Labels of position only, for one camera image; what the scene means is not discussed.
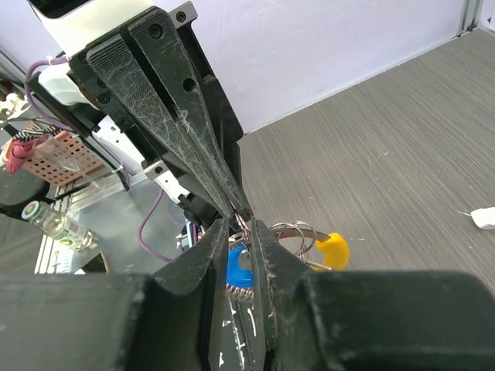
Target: white plastic part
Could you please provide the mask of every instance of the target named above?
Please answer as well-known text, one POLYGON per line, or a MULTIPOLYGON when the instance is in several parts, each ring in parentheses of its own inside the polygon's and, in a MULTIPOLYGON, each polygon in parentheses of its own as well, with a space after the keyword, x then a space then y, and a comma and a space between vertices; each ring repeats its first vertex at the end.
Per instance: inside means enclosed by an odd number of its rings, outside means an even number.
POLYGON ((46 30, 69 56, 135 15, 153 6, 152 0, 93 0, 57 19, 35 10, 46 30))
POLYGON ((161 174, 158 178, 155 179, 155 182, 163 188, 165 193, 174 203, 180 202, 180 195, 189 195, 189 191, 179 184, 179 181, 173 176, 170 171, 161 174))
POLYGON ((90 104, 77 85, 67 76, 69 70, 69 63, 48 66, 39 75, 39 83, 64 106, 75 103, 90 104))
POLYGON ((482 230, 495 230, 495 207, 471 212, 473 222, 482 230))
POLYGON ((93 138, 110 152, 132 175, 142 171, 141 163, 145 159, 138 149, 122 134, 109 116, 98 124, 100 130, 93 133, 93 138))

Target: red cloth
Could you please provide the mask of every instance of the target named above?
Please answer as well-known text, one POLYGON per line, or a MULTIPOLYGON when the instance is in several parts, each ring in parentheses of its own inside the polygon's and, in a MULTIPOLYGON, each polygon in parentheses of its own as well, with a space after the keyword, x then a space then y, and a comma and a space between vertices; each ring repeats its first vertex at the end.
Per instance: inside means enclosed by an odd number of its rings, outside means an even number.
POLYGON ((17 172, 24 165, 24 162, 32 156, 34 153, 34 144, 37 140, 38 138, 22 143, 21 141, 12 139, 5 156, 7 160, 5 167, 8 174, 17 172))

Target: glass bottle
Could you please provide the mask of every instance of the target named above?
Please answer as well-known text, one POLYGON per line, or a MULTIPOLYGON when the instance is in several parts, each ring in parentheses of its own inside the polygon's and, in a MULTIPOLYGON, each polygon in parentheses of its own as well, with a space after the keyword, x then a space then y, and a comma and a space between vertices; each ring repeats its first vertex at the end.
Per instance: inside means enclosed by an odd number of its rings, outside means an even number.
POLYGON ((26 205, 21 217, 38 226, 48 237, 75 251, 91 245, 93 234, 67 214, 51 209, 45 203, 32 201, 26 205))

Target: bottle label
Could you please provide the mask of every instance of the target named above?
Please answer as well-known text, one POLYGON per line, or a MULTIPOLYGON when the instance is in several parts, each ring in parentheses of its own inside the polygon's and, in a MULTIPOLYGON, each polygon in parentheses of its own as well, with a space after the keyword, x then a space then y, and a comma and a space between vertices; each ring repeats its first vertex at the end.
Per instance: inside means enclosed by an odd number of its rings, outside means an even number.
POLYGON ((52 238, 54 240, 57 240, 62 245, 70 248, 75 248, 83 243, 86 235, 87 229, 85 226, 81 226, 79 223, 76 223, 73 220, 69 220, 69 223, 66 225, 66 227, 59 234, 52 238))

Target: bottle cap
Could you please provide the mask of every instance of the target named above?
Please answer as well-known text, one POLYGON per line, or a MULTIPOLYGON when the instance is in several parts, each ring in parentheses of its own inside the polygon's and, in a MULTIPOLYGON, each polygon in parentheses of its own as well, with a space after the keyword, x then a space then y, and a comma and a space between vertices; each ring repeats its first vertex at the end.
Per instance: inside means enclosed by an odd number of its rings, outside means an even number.
POLYGON ((31 201, 22 210, 21 217, 24 220, 33 220, 41 212, 41 204, 39 201, 31 201))

